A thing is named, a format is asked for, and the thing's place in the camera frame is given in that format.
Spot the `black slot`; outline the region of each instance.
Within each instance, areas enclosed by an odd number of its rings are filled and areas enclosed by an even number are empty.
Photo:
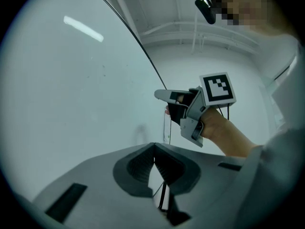
[[[168,104],[168,109],[170,111],[172,121],[180,125],[180,119],[184,118],[184,112],[187,107],[177,104]]]
[[[85,185],[73,183],[45,213],[54,220],[62,223],[72,211],[86,188],[87,186]]]
[[[136,180],[148,186],[149,175],[153,166],[154,148],[148,148],[133,158],[127,165],[128,173]]]
[[[188,214],[179,211],[175,202],[174,195],[170,193],[167,211],[167,219],[170,221],[170,223],[173,226],[177,226],[190,218],[191,217]]]
[[[232,164],[228,164],[228,163],[224,163],[224,162],[219,163],[218,166],[226,168],[226,169],[230,169],[230,170],[236,170],[236,171],[240,171],[240,169],[242,168],[242,166],[232,165]]]
[[[185,173],[185,164],[160,148],[155,150],[155,164],[167,185],[171,185]]]
[[[172,99],[172,100],[177,100],[177,98],[178,98],[178,93],[172,92],[172,93],[171,93],[171,96],[170,96],[170,99]]]

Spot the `black cable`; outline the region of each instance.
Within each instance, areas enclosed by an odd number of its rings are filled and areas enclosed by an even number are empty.
[[[158,190],[154,193],[154,195],[153,195],[152,197],[154,197],[154,196],[157,194],[157,192],[158,192],[158,191],[160,190],[160,188],[162,187],[163,183],[164,183],[164,182],[161,183],[161,185],[159,186]]]
[[[229,105],[230,105],[230,104],[228,104],[228,120],[230,120]]]
[[[219,105],[218,105],[218,108],[219,108],[219,110],[220,110],[221,115],[223,116],[223,112],[221,111],[221,109],[220,109]]]
[[[159,204],[159,206],[158,206],[158,209],[162,209],[163,202],[164,202],[165,191],[166,191],[166,183],[163,182],[163,188],[162,188],[162,193],[161,193],[161,199],[160,199],[160,204]]]
[[[171,144],[171,137],[172,137],[172,119],[170,118],[171,120],[171,127],[170,127],[170,144]]]

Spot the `person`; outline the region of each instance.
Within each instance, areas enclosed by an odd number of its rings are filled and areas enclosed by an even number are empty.
[[[212,0],[212,3],[222,8],[225,18],[255,32],[269,36],[289,34],[298,39],[292,24],[274,0]],[[247,157],[252,148],[259,146],[213,107],[201,116],[201,121],[204,124],[201,136],[210,139],[226,156]]]

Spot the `white wall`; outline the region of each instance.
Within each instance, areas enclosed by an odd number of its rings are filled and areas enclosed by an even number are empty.
[[[6,37],[0,68],[1,168],[30,201],[90,157],[163,141],[166,104],[154,97],[163,85],[103,0],[31,0]]]
[[[200,85],[199,75],[228,72],[237,99],[230,108],[230,120],[257,144],[264,144],[272,135],[272,123],[269,123],[266,100],[262,95],[266,95],[265,88],[251,59],[212,46],[204,46],[203,53],[195,52],[194,55],[191,55],[191,45],[168,45],[146,50],[168,89],[188,90]],[[223,114],[226,116],[226,109],[223,109]],[[204,139],[201,149],[182,138],[180,127],[174,122],[171,144],[205,153],[223,154],[207,139]]]
[[[295,58],[297,40],[289,35],[259,36],[259,54],[254,56],[262,80],[268,86]]]

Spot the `hand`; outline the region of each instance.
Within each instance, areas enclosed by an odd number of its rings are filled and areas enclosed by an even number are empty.
[[[180,103],[182,100],[183,95],[177,99]],[[170,114],[168,106],[165,112]],[[227,156],[247,157],[257,146],[213,107],[207,109],[200,119],[204,124],[200,135],[214,142]]]
[[[182,102],[183,95],[179,96],[177,101]],[[166,107],[165,113],[170,114],[168,106]],[[205,113],[201,116],[201,121],[204,124],[202,133],[200,134],[204,138],[211,139],[214,135],[217,135],[221,129],[225,126],[227,121],[215,108],[210,107]]]

